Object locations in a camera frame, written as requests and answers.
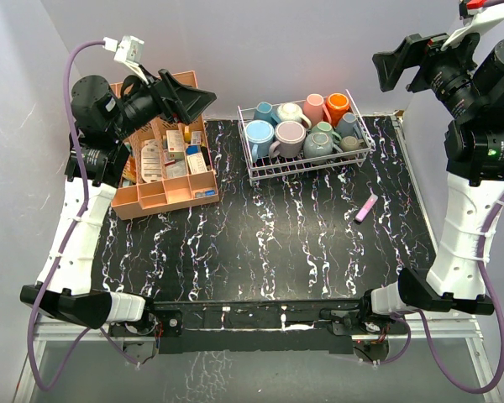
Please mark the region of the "white mug blue handle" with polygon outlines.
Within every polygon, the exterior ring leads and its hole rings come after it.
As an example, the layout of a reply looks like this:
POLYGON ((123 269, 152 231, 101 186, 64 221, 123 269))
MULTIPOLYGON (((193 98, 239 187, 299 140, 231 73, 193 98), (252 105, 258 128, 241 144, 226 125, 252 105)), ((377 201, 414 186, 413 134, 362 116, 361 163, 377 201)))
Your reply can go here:
POLYGON ((280 121, 274 107, 268 102, 260 102, 254 110, 254 120, 270 123, 275 127, 280 121))

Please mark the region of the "light blue mug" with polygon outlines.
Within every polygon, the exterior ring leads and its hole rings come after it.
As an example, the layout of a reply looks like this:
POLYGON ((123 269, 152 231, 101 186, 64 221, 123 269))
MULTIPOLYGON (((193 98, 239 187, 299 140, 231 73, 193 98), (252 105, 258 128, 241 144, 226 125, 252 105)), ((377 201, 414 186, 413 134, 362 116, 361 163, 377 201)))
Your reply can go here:
POLYGON ((273 143, 274 127, 264 120, 253 120, 245 126, 245 137, 249 144, 251 161, 267 157, 273 143))

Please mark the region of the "orange mug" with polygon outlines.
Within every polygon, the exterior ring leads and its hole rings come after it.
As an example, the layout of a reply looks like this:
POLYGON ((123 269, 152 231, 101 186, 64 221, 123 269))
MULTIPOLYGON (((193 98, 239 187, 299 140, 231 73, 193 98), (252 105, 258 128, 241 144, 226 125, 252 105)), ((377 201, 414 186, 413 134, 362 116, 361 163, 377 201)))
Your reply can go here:
POLYGON ((351 111, 349 98, 343 93, 332 93, 326 98, 326 107, 331 125, 336 127, 346 113, 351 111))

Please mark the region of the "cream speckled mug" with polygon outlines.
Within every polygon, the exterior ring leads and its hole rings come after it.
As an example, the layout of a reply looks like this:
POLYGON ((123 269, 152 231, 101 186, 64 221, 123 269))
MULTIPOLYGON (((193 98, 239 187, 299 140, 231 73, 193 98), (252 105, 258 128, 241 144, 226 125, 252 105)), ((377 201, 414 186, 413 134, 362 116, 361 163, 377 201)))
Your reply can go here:
POLYGON ((281 122, 293 121, 302 124, 305 129, 310 129, 312 123, 304 114, 302 108, 294 102, 285 102, 276 109, 276 116, 281 122))

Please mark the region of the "grey-blue printed mug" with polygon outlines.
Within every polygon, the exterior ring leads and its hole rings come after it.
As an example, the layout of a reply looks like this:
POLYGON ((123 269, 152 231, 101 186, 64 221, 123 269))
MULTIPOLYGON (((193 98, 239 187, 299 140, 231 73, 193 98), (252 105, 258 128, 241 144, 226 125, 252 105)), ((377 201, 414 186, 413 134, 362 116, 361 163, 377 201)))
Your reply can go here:
POLYGON ((335 131, 342 137, 360 137, 360 129, 357 117, 352 112, 346 112, 339 120, 335 131))

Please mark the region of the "lavender wide mug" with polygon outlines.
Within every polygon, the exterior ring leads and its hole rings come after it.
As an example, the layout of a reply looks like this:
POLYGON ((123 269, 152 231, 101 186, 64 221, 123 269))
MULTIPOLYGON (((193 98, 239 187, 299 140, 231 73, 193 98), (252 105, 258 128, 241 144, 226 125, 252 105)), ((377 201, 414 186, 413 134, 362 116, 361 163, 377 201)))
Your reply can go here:
POLYGON ((271 158, 291 159, 299 155, 302 150, 307 132, 301 123, 285 121, 275 128, 275 141, 270 145, 271 158))

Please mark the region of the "olive grey small cup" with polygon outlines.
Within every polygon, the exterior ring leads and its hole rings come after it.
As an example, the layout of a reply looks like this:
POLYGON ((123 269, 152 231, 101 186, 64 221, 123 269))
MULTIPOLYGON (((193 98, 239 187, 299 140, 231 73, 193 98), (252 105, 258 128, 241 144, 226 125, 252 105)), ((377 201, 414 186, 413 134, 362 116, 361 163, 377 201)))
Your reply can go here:
POLYGON ((345 152, 356 152, 362 149, 364 142, 355 136, 342 137, 340 141, 340 148, 345 152))

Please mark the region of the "pink mug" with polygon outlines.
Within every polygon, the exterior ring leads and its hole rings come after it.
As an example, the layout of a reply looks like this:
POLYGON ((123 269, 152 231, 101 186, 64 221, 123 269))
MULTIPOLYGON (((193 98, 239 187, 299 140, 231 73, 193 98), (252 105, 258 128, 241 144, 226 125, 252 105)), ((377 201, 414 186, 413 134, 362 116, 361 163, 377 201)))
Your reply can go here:
POLYGON ((302 110, 304 115, 310 120, 312 127, 320 122, 332 122, 324 97, 320 94, 313 93, 308 95, 302 110))

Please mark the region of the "teal green cup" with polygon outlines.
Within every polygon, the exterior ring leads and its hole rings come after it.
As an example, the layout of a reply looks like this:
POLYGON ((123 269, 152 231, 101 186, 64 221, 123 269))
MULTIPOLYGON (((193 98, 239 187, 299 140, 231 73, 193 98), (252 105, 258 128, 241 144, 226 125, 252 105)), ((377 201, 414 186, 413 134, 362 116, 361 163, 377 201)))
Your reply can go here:
POLYGON ((329 135, 334 142, 338 143, 342 139, 340 134, 334 130, 333 126, 330 123, 324 121, 321 121, 317 123, 314 127, 312 127, 311 133, 325 133, 329 135))

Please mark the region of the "dark grey-green mug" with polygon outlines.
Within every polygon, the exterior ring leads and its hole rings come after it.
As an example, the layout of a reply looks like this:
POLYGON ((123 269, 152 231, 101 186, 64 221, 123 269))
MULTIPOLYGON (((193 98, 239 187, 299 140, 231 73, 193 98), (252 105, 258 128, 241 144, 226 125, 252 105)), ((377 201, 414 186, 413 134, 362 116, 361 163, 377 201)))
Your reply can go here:
POLYGON ((303 155, 306 159, 327 157, 333 152, 342 152, 342 149, 333 142, 328 133, 311 132, 303 143, 303 155))

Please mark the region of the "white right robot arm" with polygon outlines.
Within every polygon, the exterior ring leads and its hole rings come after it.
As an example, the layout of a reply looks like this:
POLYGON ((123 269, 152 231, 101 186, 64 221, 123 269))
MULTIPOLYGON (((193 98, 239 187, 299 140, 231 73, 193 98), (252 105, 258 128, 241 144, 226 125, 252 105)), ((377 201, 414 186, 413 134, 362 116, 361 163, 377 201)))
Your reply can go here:
POLYGON ((407 90, 433 92, 452 119, 444 140, 448 206, 434 262, 428 269, 405 268, 396 282, 366 291, 357 314, 366 332, 417 309, 485 316, 497 309, 480 267, 489 259, 504 204, 504 39, 476 64, 479 40, 469 34, 448 47, 446 34, 412 34, 372 58, 382 91, 416 68, 407 90))

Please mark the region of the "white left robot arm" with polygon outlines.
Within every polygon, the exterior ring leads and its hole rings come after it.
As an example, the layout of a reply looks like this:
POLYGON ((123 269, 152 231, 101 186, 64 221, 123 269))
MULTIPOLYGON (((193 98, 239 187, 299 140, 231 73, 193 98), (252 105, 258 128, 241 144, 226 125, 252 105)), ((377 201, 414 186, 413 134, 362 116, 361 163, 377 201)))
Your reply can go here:
POLYGON ((44 268, 19 296, 32 318, 42 314, 88 328, 127 322, 139 335, 155 329, 157 316, 144 297, 92 288, 98 237, 130 156, 128 138, 155 118, 194 123, 216 98, 165 69, 128 76, 120 92, 98 75, 66 86, 73 126, 60 219, 44 268))

